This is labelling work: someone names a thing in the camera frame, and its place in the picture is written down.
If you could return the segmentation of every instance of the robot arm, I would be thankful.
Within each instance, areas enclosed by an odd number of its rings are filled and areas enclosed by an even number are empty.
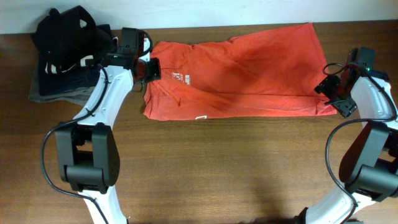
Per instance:
[[[124,45],[102,61],[105,67],[100,71],[97,85],[74,119],[87,115],[89,111],[93,112],[92,115],[55,132],[61,178],[69,182],[79,195],[95,199],[100,210],[92,201],[84,199],[95,224],[127,223],[115,188],[120,159],[112,128],[134,81],[160,79],[159,60],[150,59],[152,43],[147,34],[144,38],[144,34],[137,29],[122,30]],[[86,143],[92,144],[92,152],[78,150],[77,146]]]
[[[315,89],[326,94],[329,104],[344,117],[358,108],[361,118],[369,118],[369,122],[363,122],[363,130],[343,157],[339,169],[340,180],[358,206],[355,208],[349,195],[335,187],[320,203],[303,210],[295,218],[296,223],[342,223],[368,205],[387,197],[398,197],[398,159],[393,162],[379,159],[382,150],[388,150],[395,158],[398,156],[398,123],[396,119],[381,121],[396,118],[396,106],[387,75],[372,70],[373,62],[373,50],[354,49],[347,63],[363,65],[371,78],[360,77],[357,71],[347,70],[341,78],[325,78]]]

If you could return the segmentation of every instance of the wooden table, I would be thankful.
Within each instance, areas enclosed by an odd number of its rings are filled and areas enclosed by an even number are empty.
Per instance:
[[[224,41],[284,25],[148,30],[159,40],[189,44]],[[389,73],[398,99],[398,21],[314,24],[328,62],[344,62],[349,50],[377,52],[376,68]],[[40,171],[44,134],[80,107],[27,99],[37,51],[28,34],[0,35],[0,223],[92,223],[82,200],[52,190]],[[317,203],[334,183],[324,148],[340,115],[304,118],[233,118],[160,122],[142,115],[143,93],[130,93],[114,126],[123,213],[131,223],[237,223],[258,217],[293,217]],[[331,150],[333,170],[361,130],[342,129]],[[45,163],[58,174],[55,140]],[[360,211],[367,223],[396,223],[398,200]]]

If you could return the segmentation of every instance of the wire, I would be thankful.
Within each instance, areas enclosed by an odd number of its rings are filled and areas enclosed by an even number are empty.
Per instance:
[[[145,51],[143,51],[143,53],[141,54],[141,56],[144,56],[146,54],[148,54],[149,52],[152,52],[152,39],[150,38],[149,34],[143,30],[143,33],[145,34],[145,36],[147,36],[148,40],[149,40],[149,48]]]
[[[327,69],[328,67],[330,67],[330,66],[333,66],[333,65],[337,65],[337,66],[340,66],[340,67],[343,67],[343,68],[344,68],[344,65],[343,65],[342,63],[329,63],[329,64],[327,64],[327,65],[325,65],[325,66],[323,67],[323,70],[322,70],[323,74],[325,74],[325,75],[336,75],[336,74],[339,74],[340,72],[342,72],[342,71],[344,70],[344,69],[342,68],[342,69],[338,70],[338,71],[335,72],[335,73],[327,73],[327,72],[326,72],[326,69]]]
[[[327,73],[325,71],[326,68],[328,68],[331,65],[337,65],[337,66],[341,66],[342,68],[335,72],[335,73]],[[338,181],[338,179],[336,178],[336,176],[334,175],[333,171],[331,170],[331,166],[330,166],[330,161],[329,161],[329,150],[330,150],[330,143],[331,140],[333,138],[333,136],[335,135],[335,133],[342,127],[349,125],[349,124],[353,124],[353,123],[360,123],[360,122],[388,122],[388,121],[395,121],[397,119],[397,110],[396,107],[394,105],[394,102],[391,100],[391,98],[389,97],[389,95],[386,93],[386,91],[384,91],[384,89],[367,73],[367,71],[365,71],[365,69],[361,66],[359,66],[356,63],[348,63],[346,65],[342,65],[340,63],[330,63],[328,65],[326,65],[323,68],[323,73],[326,75],[336,75],[340,72],[343,72],[349,68],[354,68],[354,69],[358,69],[361,75],[364,75],[365,77],[367,77],[371,83],[373,85],[376,86],[376,88],[382,93],[382,95],[385,97],[385,99],[388,101],[389,106],[391,107],[392,110],[392,116],[390,118],[364,118],[364,119],[353,119],[351,121],[345,121],[343,123],[341,123],[339,126],[337,126],[329,135],[328,140],[326,142],[326,146],[325,146],[325,161],[326,161],[326,168],[328,169],[328,172],[330,174],[330,177],[333,179],[333,181],[335,182],[335,184],[346,194],[350,197],[350,199],[353,201],[353,207],[350,211],[350,213],[348,214],[348,216],[341,222],[341,224],[345,223],[346,221],[348,221],[351,216],[354,214],[356,208],[358,207],[358,203],[356,201],[356,199],[354,198],[354,196],[349,193],[344,186]]]
[[[83,116],[81,116],[81,117],[79,117],[79,118],[73,119],[73,120],[71,120],[71,121],[67,121],[67,122],[65,122],[65,123],[59,124],[58,126],[56,126],[56,127],[54,127],[53,129],[51,129],[51,130],[45,135],[44,140],[43,140],[43,143],[42,143],[42,147],[41,147],[41,149],[40,149],[40,165],[41,165],[41,168],[42,168],[42,172],[43,172],[43,175],[44,175],[44,179],[47,181],[47,183],[49,183],[49,185],[50,185],[54,190],[56,190],[57,192],[60,192],[60,193],[69,195],[69,196],[78,197],[78,198],[83,198],[83,199],[87,199],[87,200],[91,201],[91,202],[95,205],[95,207],[97,208],[99,214],[100,214],[100,215],[102,216],[102,218],[104,219],[105,224],[108,224],[108,221],[107,221],[107,219],[106,219],[104,213],[102,212],[100,206],[99,206],[98,203],[96,202],[96,199],[95,199],[95,198],[92,198],[92,197],[89,197],[89,196],[86,196],[86,195],[76,194],[76,193],[69,192],[69,191],[62,190],[62,189],[58,188],[58,187],[55,186],[54,183],[50,180],[50,177],[49,177],[49,175],[47,174],[47,172],[46,172],[46,170],[45,170],[45,164],[44,164],[44,148],[45,148],[45,144],[47,143],[47,140],[49,139],[49,137],[51,136],[51,134],[53,134],[55,131],[57,131],[57,130],[59,130],[59,129],[62,129],[62,128],[71,126],[71,125],[77,123],[78,121],[81,121],[81,120],[83,120],[83,119],[85,119],[85,118],[88,118],[88,117],[91,116],[91,115],[97,110],[97,108],[100,106],[100,104],[101,104],[101,102],[102,102],[102,100],[103,100],[103,98],[104,98],[104,96],[105,96],[105,93],[106,93],[106,90],[107,90],[107,88],[108,88],[108,83],[109,83],[109,82],[108,82],[108,74],[106,73],[106,70],[104,69],[104,67],[103,67],[102,65],[100,65],[100,64],[99,64],[98,66],[100,66],[100,68],[101,68],[102,71],[104,72],[104,75],[105,75],[105,81],[104,81],[104,82],[105,82],[105,86],[104,86],[104,90],[102,91],[102,94],[101,94],[101,96],[99,97],[97,103],[95,104],[95,106],[94,106],[94,108],[93,108],[92,110],[87,110],[87,114],[85,114],[85,115],[83,115]]]

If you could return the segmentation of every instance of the orange t-shirt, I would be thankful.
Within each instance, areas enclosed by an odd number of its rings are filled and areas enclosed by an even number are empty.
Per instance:
[[[312,24],[265,30],[220,43],[160,42],[161,80],[145,94],[150,119],[335,114],[314,88],[325,78]]]

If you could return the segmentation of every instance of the stack of clothes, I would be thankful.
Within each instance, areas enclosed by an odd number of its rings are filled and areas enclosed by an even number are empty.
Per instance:
[[[110,26],[97,26],[81,6],[62,14],[51,9],[32,40],[40,55],[29,99],[40,103],[67,100],[84,105],[100,77],[95,65],[118,45]]]

